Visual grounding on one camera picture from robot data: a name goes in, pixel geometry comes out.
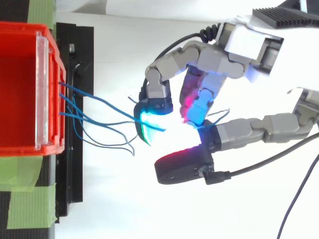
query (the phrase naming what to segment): coiled black cable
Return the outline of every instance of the coiled black cable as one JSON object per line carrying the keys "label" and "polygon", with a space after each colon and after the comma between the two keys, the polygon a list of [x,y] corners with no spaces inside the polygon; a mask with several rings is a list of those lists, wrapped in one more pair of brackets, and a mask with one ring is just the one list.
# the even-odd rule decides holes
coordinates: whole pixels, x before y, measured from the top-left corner
{"label": "coiled black cable", "polygon": [[[199,37],[202,40],[202,42],[204,42],[204,43],[208,43],[212,40],[215,40],[217,37],[217,33],[218,33],[219,28],[220,28],[220,23],[217,25],[214,24],[212,26],[208,26],[206,29],[202,29],[199,33],[194,33],[194,34],[191,34],[191,35],[188,35],[188,36],[181,38],[180,40],[174,42],[172,45],[170,45],[168,48],[166,48],[163,52],[161,52],[161,54],[158,55],[158,57],[155,59],[155,61],[157,61],[158,59],[165,56],[174,47],[177,47],[182,42],[189,40],[193,37]],[[145,78],[140,95],[139,95],[140,101],[143,99],[146,99],[146,86],[147,86],[147,84],[148,84],[148,81]]]}
{"label": "coiled black cable", "polygon": [[206,29],[202,29],[199,34],[200,34],[200,39],[204,43],[208,43],[212,40],[215,40],[217,37],[217,33],[220,27],[220,23],[217,25],[212,25],[211,27],[208,26]]}

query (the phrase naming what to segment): red plastic bin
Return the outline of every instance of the red plastic bin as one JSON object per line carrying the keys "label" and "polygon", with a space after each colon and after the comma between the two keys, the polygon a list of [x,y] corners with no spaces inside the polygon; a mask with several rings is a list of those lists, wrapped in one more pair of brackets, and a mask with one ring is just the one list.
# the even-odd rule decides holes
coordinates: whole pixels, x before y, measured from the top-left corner
{"label": "red plastic bin", "polygon": [[0,157],[63,152],[65,79],[46,25],[0,22]]}

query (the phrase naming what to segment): green tape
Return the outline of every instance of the green tape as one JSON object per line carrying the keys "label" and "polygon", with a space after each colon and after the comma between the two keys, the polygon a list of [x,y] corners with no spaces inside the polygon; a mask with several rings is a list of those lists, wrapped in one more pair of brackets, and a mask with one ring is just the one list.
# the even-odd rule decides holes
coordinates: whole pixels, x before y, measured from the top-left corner
{"label": "green tape", "polygon": [[56,33],[56,1],[30,0],[28,23],[46,24]]}
{"label": "green tape", "polygon": [[12,192],[7,229],[50,228],[55,221],[55,184]]}
{"label": "green tape", "polygon": [[0,158],[0,192],[30,192],[40,175],[43,157]]}

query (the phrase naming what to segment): cable connector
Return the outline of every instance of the cable connector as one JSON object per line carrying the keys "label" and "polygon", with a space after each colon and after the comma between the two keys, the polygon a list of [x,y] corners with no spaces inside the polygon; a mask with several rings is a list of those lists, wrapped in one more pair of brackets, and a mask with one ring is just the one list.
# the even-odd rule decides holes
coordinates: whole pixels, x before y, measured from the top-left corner
{"label": "cable connector", "polygon": [[226,180],[231,179],[231,175],[229,171],[226,172],[212,172],[210,170],[204,171],[203,176],[205,178],[206,184],[216,184],[216,183],[222,183]]}

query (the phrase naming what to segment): black heat sink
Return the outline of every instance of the black heat sink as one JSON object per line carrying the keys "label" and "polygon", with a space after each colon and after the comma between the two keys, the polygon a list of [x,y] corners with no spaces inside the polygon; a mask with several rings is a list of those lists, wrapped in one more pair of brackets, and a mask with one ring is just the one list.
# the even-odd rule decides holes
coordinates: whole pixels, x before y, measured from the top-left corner
{"label": "black heat sink", "polygon": [[319,27],[319,16],[284,7],[254,9],[253,16],[275,29]]}

